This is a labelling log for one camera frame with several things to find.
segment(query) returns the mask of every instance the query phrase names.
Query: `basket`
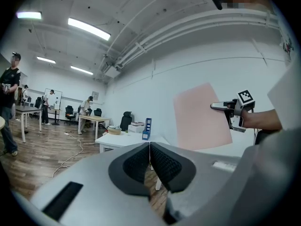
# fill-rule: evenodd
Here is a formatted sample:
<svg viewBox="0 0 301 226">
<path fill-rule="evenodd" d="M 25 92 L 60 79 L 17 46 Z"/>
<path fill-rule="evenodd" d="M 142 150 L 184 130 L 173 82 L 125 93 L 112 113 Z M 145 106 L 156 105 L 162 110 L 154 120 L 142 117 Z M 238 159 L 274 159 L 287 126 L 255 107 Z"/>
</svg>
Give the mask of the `basket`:
<svg viewBox="0 0 301 226">
<path fill-rule="evenodd" d="M 121 128 L 116 130 L 116 129 L 112 129 L 112 128 L 108 127 L 108 133 L 112 134 L 112 135 L 120 135 L 121 134 Z"/>
</svg>

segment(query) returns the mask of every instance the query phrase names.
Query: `wooden floor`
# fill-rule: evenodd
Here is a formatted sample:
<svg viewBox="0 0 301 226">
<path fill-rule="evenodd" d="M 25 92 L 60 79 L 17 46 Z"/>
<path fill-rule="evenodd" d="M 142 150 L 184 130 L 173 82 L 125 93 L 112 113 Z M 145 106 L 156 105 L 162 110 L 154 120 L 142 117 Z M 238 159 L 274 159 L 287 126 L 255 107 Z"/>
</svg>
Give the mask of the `wooden floor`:
<svg viewBox="0 0 301 226">
<path fill-rule="evenodd" d="M 42 131 L 39 131 L 39 121 L 37 119 L 28 119 L 28 134 L 25 135 L 26 143 L 22 142 L 21 124 L 19 121 L 10 122 L 10 129 L 13 137 L 18 144 L 18 155 L 12 157 L 10 154 L 0 156 L 0 161 L 6 171 L 11 186 L 27 199 L 44 183 L 51 180 L 53 172 L 62 162 L 80 152 L 79 143 L 72 137 L 65 135 L 65 132 L 71 133 L 75 138 L 79 138 L 76 125 L 64 125 L 61 121 L 59 126 L 42 125 Z M 95 132 L 92 128 L 86 128 L 87 132 L 80 135 L 84 138 L 82 147 L 84 151 L 65 165 L 73 165 L 80 159 L 99 153 L 99 146 L 95 141 Z M 0 150 L 4 147 L 2 135 L 0 134 Z M 152 208 L 163 215 L 166 203 L 166 189 L 162 186 L 159 191 L 155 190 L 157 175 L 154 171 L 147 169 L 144 184 L 150 189 Z"/>
</svg>

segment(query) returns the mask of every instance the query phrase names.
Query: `black t-shirt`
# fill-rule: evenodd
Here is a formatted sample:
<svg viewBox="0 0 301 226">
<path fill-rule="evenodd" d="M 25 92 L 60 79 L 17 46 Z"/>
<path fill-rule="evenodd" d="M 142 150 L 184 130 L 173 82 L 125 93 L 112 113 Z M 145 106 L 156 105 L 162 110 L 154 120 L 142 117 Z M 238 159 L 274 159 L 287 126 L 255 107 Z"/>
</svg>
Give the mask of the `black t-shirt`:
<svg viewBox="0 0 301 226">
<path fill-rule="evenodd" d="M 21 73 L 18 68 L 12 70 L 7 68 L 2 76 L 0 77 L 0 83 L 2 86 L 8 86 L 9 88 L 13 87 L 15 84 L 19 86 L 20 84 Z M 15 101 L 15 92 L 5 95 L 3 90 L 0 90 L 0 106 L 11 108 Z"/>
</svg>

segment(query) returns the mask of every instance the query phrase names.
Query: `man in black shirt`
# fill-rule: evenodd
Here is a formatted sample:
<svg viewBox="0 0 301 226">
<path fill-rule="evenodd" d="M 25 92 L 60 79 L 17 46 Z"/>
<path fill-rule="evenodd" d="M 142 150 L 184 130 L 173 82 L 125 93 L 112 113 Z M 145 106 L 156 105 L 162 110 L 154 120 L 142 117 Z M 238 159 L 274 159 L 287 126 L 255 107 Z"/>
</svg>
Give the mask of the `man in black shirt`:
<svg viewBox="0 0 301 226">
<path fill-rule="evenodd" d="M 0 77 L 0 115 L 5 120 L 5 126 L 1 130 L 1 134 L 4 141 L 3 153 L 11 153 L 12 156 L 17 156 L 18 147 L 13 140 L 13 135 L 9 129 L 9 118 L 11 113 L 11 107 L 15 101 L 15 91 L 20 84 L 21 73 L 17 68 L 21 60 L 21 55 L 13 53 L 11 57 L 11 67 L 7 68 Z"/>
</svg>

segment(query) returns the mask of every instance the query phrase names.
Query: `blue box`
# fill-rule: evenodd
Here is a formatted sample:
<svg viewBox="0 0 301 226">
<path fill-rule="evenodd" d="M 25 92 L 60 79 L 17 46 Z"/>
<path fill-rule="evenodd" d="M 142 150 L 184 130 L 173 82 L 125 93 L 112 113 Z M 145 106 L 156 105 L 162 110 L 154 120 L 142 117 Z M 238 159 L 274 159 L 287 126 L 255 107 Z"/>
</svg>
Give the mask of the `blue box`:
<svg viewBox="0 0 301 226">
<path fill-rule="evenodd" d="M 142 132 L 142 140 L 148 140 L 151 136 L 151 118 L 146 118 L 144 131 Z"/>
</svg>

